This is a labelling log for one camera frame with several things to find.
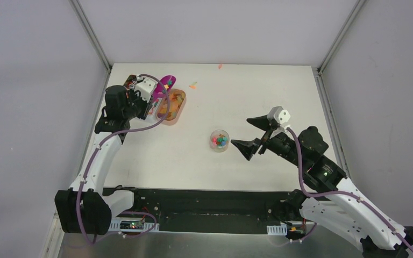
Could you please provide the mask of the clear plastic jar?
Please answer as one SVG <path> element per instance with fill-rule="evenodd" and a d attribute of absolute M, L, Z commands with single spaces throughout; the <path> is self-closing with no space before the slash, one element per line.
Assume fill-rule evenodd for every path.
<path fill-rule="evenodd" d="M 227 150 L 230 143 L 230 137 L 225 130 L 214 130 L 210 134 L 210 148 L 214 152 L 224 152 Z"/>

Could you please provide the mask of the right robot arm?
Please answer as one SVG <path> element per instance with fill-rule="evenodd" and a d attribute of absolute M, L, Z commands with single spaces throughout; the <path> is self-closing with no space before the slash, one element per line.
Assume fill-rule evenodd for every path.
<path fill-rule="evenodd" d="M 300 187 L 271 209 L 282 222 L 305 219 L 342 237 L 363 257 L 408 257 L 413 254 L 413 227 L 385 215 L 325 152 L 328 144 L 310 126 L 296 134 L 282 119 L 266 116 L 248 119 L 264 131 L 252 141 L 232 140 L 250 160 L 271 151 L 298 168 Z"/>

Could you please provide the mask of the magenta plastic scoop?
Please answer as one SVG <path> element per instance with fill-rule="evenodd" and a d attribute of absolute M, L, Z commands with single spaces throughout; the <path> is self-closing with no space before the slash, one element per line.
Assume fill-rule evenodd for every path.
<path fill-rule="evenodd" d="M 165 91 L 171 91 L 172 87 L 176 83 L 176 77 L 174 75 L 166 75 L 160 79 L 160 82 L 161 84 L 157 84 L 155 90 L 153 91 L 153 102 L 157 101 L 159 98 L 164 98 Z"/>

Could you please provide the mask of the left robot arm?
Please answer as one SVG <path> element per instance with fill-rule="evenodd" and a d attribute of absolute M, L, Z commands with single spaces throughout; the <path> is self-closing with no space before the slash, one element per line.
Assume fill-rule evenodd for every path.
<path fill-rule="evenodd" d="M 116 190 L 103 196 L 103 187 L 130 120 L 146 118 L 155 87 L 154 82 L 140 82 L 106 88 L 105 106 L 94 129 L 94 150 L 70 187 L 59 190 L 54 198 L 64 232 L 104 235 L 112 219 L 122 212 L 132 218 L 141 214 L 143 204 L 132 192 Z"/>

